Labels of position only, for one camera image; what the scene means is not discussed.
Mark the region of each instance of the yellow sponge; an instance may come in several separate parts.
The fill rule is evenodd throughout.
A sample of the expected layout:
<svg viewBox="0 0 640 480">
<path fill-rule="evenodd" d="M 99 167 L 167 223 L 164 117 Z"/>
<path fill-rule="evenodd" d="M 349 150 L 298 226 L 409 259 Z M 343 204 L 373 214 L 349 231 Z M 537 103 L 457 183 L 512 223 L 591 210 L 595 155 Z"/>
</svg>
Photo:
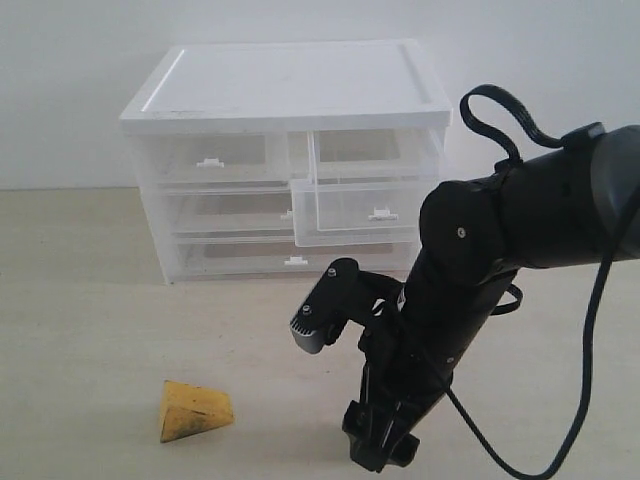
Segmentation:
<svg viewBox="0 0 640 480">
<path fill-rule="evenodd" d="M 160 406 L 160 441 L 224 427 L 233 423 L 231 399 L 224 392 L 184 383 L 164 382 Z"/>
</svg>

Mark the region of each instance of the triangular sponge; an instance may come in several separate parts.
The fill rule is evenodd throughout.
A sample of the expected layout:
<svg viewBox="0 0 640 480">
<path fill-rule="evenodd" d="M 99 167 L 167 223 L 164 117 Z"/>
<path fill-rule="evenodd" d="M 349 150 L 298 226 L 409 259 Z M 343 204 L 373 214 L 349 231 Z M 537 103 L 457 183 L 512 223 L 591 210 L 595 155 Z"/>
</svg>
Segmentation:
<svg viewBox="0 0 640 480">
<path fill-rule="evenodd" d="M 226 393 L 169 380 L 164 383 L 160 406 L 162 443 L 224 427 L 233 420 Z"/>
</svg>

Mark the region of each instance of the white wall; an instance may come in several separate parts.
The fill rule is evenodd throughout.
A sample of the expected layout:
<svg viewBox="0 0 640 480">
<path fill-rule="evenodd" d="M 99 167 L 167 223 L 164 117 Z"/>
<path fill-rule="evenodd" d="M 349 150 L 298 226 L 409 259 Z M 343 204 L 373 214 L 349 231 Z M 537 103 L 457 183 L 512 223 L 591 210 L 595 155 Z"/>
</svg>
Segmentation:
<svg viewBox="0 0 640 480">
<path fill-rule="evenodd" d="M 640 122 L 639 24 L 636 0 L 0 0 L 0 188 L 132 185 L 117 117 L 175 43 L 419 36 L 452 101 L 498 83 L 561 134 Z M 447 148 L 468 175 L 502 155 L 457 118 Z"/>
</svg>

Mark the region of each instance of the plastic drawer organizer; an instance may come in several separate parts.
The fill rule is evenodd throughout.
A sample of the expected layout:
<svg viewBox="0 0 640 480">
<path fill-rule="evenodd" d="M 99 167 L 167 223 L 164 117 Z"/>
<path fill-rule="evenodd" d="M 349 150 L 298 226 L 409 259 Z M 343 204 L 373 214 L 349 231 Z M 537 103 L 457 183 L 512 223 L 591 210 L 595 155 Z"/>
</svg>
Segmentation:
<svg viewBox="0 0 640 480">
<path fill-rule="evenodd" d="M 172 49 L 121 116 L 167 282 L 405 270 L 451 107 L 413 40 Z"/>
</svg>

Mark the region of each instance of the white lid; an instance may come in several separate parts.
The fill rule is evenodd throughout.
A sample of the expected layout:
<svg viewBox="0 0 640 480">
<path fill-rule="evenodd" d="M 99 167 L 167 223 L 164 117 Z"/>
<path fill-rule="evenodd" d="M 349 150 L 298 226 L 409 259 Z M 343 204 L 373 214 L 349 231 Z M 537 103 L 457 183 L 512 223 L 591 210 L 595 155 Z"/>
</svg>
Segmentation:
<svg viewBox="0 0 640 480">
<path fill-rule="evenodd" d="M 415 40 L 175 47 L 120 117 L 125 131 L 445 127 L 451 106 Z"/>
</svg>

